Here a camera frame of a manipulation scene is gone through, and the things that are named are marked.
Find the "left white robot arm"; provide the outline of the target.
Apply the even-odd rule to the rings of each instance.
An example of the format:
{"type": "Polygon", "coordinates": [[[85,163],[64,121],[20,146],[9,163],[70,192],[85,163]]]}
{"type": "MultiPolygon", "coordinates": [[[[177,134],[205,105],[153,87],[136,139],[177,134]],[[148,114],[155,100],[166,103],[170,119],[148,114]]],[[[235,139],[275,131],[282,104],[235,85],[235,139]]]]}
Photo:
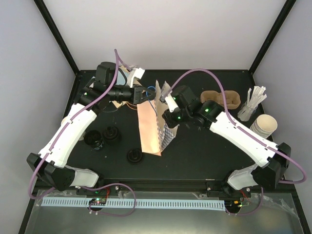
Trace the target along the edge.
{"type": "Polygon", "coordinates": [[[67,161],[79,139],[87,139],[85,130],[110,102],[142,104],[155,97],[154,91],[138,84],[145,69],[129,68],[128,74],[124,75],[125,83],[117,84],[118,74],[122,71],[118,62],[102,62],[97,67],[95,76],[80,90],[65,121],[51,140],[39,153],[30,153],[27,157],[26,161],[33,170],[29,189],[35,178],[39,178],[59,191],[69,187],[87,187],[95,195],[104,191],[105,183],[99,179],[98,173],[70,167],[67,161]]]}

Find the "checkered pastry paper bag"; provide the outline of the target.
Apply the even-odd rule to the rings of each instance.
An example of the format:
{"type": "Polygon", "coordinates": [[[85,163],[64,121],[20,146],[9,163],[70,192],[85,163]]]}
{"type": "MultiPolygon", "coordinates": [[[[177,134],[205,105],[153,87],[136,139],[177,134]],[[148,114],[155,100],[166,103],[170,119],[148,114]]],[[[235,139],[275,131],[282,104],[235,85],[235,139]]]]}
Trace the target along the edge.
{"type": "Polygon", "coordinates": [[[170,85],[164,82],[160,87],[156,81],[155,89],[154,99],[137,105],[137,116],[142,152],[161,156],[164,149],[176,137],[178,126],[169,128],[162,117],[168,105],[162,103],[159,98],[162,92],[170,89],[170,85]]]}

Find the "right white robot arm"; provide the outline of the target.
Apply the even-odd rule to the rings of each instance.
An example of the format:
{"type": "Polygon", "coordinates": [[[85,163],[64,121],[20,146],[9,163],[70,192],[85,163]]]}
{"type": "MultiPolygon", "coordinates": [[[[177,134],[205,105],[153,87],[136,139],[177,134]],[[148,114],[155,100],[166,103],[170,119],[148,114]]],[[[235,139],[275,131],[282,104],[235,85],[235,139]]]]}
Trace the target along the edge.
{"type": "Polygon", "coordinates": [[[267,190],[277,187],[289,166],[288,144],[277,145],[241,123],[233,124],[234,118],[228,116],[221,105],[212,100],[202,103],[188,86],[182,85],[167,96],[162,94],[160,101],[168,105],[162,117],[169,128],[191,122],[227,139],[254,161],[254,165],[226,176],[221,185],[224,195],[234,196],[239,190],[256,185],[267,190]]]}

